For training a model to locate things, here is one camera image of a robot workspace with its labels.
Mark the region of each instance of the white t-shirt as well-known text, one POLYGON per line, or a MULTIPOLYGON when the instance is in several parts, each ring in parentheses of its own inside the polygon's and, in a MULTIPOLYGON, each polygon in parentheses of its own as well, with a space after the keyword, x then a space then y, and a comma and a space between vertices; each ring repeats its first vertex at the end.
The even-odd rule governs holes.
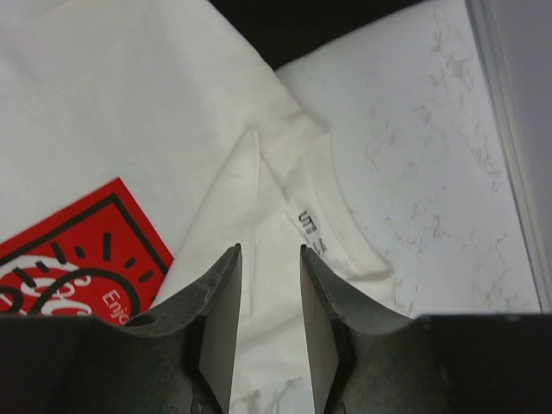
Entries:
POLYGON ((233 395, 308 372, 299 246, 375 298, 329 137, 204 0, 0 5, 0 240, 120 177, 174 262, 156 303, 243 246, 233 395))

